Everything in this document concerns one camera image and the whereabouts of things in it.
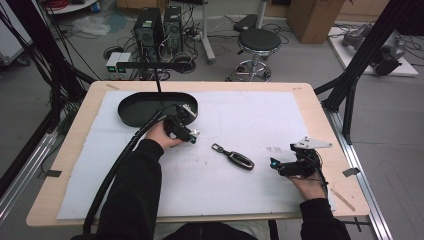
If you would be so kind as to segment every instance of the person's right hand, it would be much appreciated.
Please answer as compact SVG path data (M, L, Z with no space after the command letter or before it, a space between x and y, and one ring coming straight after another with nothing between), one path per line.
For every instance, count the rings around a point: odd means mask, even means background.
M305 201L315 198L326 198L318 173L315 172L307 178L303 178L302 176L292 176L287 178L297 187L300 195Z
M165 130L163 128L163 121L160 121L153 125L153 127L151 127L149 131L147 131L145 139L151 139L157 142L163 148L163 150L183 143L181 139L171 138L166 135Z

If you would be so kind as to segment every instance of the person's left hand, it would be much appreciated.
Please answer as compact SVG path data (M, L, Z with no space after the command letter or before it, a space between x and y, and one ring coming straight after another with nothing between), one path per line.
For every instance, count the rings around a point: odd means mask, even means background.
M163 150L183 143L181 139L171 138L166 135L165 130L163 128L163 121L160 121L153 125L153 127L151 127L149 131L147 131L145 139L151 139L157 142L163 148Z

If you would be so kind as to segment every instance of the black jacket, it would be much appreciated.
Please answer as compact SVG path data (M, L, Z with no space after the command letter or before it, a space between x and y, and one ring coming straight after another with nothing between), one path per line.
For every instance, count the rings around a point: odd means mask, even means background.
M153 239L162 184L158 161L163 153L162 147L155 141L140 141L116 174L100 214L97 233L94 236L76 236L73 240ZM333 217L327 199L305 201L300 204L300 209L303 240L350 239L345 225ZM207 224L205 230L200 231L201 235L192 233L200 227L202 225L187 224L166 239L254 239L221 223Z

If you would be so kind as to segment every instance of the metal rail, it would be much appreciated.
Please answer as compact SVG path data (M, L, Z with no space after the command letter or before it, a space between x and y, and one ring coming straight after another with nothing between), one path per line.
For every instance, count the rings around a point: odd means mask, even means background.
M46 133L38 145L35 147L32 155L17 174L16 178L9 185L9 188L0 199L0 226L3 224L9 212L12 210L16 201L25 191L34 174L40 167L44 158L49 153L57 138L57 129L53 133Z
M365 176L365 172L362 169L361 163L356 155L355 149L353 145L349 144L346 141L346 138L343 136L342 128L343 121L340 118L338 113L333 113L324 109L325 114L327 115L328 121L333 127L334 133L336 134L337 139L339 140L340 146L343 149L344 154L349 162L350 167L358 168L361 172L356 175L358 179L359 186L364 193L365 199L368 202L368 206L370 207L370 214L368 215L370 218L371 225L374 229L374 232L379 240L392 240L392 234L390 233L389 227L384 220L383 213L378 206L377 200L372 193L371 187L368 183L367 177Z

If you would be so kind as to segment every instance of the metal stool base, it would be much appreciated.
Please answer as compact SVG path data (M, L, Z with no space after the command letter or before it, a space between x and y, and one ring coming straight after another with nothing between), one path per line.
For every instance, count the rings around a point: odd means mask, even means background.
M271 69L263 62L258 62L254 66L253 60L246 60L237 65L231 76L226 78L226 81L239 80L242 82L252 82L255 78L259 78L264 82L270 82Z

